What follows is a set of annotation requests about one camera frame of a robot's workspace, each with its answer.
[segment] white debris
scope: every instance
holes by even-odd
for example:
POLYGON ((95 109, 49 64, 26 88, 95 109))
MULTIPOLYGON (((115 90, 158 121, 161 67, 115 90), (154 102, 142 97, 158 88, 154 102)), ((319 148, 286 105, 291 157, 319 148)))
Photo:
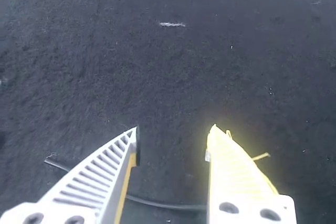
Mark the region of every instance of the white debris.
POLYGON ((47 158, 51 158, 51 157, 54 157, 54 156, 57 156, 58 154, 56 152, 52 152, 49 156, 46 157, 47 158))
POLYGON ((181 27, 186 27, 186 24, 184 23, 166 23, 166 22, 161 22, 160 23, 160 26, 167 26, 167 27, 178 27, 178 26, 181 26, 181 27))
POLYGON ((321 4, 322 2, 320 1, 320 0, 318 0, 318 1, 316 1, 316 2, 314 2, 314 3, 311 3, 311 5, 319 5, 319 4, 321 4))

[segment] dark seafloor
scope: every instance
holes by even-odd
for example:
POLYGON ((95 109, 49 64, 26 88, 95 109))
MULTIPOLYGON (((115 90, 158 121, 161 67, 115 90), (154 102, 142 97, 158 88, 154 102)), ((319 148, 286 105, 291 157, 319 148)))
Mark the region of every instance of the dark seafloor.
MULTIPOLYGON (((0 0, 0 212, 139 125, 129 192, 205 204, 229 128, 298 223, 336 223, 335 0, 0 0), (160 22, 183 22, 164 28, 160 22)), ((205 223, 126 202, 122 223, 205 223)))

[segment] wire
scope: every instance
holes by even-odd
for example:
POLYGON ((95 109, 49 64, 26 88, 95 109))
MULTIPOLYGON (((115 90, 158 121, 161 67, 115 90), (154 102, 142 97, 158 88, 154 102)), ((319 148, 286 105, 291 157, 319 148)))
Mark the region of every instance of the wire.
MULTIPOLYGON (((71 171, 71 168, 60 164, 57 161, 54 161, 47 157, 44 160, 44 163, 53 166, 55 168, 61 169, 64 172, 68 173, 71 171)), ((178 210, 178 211, 201 211, 204 212, 206 211, 206 206, 204 205, 188 205, 188 204, 165 204, 165 203, 160 203, 154 200, 147 200, 143 199, 134 195, 126 194, 126 199, 137 202, 139 204, 147 205, 147 206, 152 206, 152 207, 158 207, 158 208, 164 208, 164 209, 170 209, 170 210, 178 210)))

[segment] black cable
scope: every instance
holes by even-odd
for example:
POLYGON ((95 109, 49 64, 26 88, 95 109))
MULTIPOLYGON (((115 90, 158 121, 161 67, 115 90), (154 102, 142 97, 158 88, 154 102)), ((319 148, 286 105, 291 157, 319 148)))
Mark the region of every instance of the black cable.
MULTIPOLYGON (((69 172, 71 168, 60 164, 57 161, 51 160, 49 157, 44 160, 44 163, 51 165, 55 168, 61 169, 64 172, 69 172)), ((152 207, 158 207, 158 208, 164 208, 164 209, 170 209, 170 210, 178 210, 178 211, 206 211, 206 206, 204 205, 187 205, 187 204, 165 204, 160 203, 153 200, 147 200, 143 199, 137 196, 126 194, 126 199, 137 202, 143 205, 152 206, 152 207)))

